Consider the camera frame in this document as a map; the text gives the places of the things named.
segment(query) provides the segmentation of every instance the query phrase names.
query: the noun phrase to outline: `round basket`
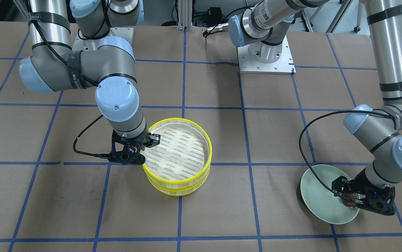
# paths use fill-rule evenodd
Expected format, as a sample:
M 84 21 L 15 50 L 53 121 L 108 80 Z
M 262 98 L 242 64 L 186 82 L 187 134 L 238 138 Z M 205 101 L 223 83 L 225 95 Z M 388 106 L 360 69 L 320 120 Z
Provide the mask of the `round basket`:
M 183 118 L 158 121 L 149 130 L 161 135 L 161 143 L 142 151 L 148 180 L 167 195 L 193 193 L 210 171 L 212 143 L 207 133 L 195 122 Z

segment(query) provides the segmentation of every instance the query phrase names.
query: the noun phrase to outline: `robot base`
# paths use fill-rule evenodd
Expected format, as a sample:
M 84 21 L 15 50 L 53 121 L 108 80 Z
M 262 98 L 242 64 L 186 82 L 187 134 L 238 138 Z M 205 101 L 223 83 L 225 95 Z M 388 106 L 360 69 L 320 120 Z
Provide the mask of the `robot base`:
M 283 39 L 283 52 L 278 61 L 274 63 L 262 63 L 252 59 L 247 50 L 248 47 L 249 45 L 238 48 L 238 62 L 241 73 L 275 75 L 293 75 L 296 73 L 286 37 Z
M 134 28 L 130 27 L 115 27 L 111 28 L 108 36 L 118 36 L 126 39 L 132 44 L 132 38 L 134 35 Z M 73 42 L 73 51 L 90 51 L 97 50 L 99 40 L 82 40 L 76 36 L 75 42 Z

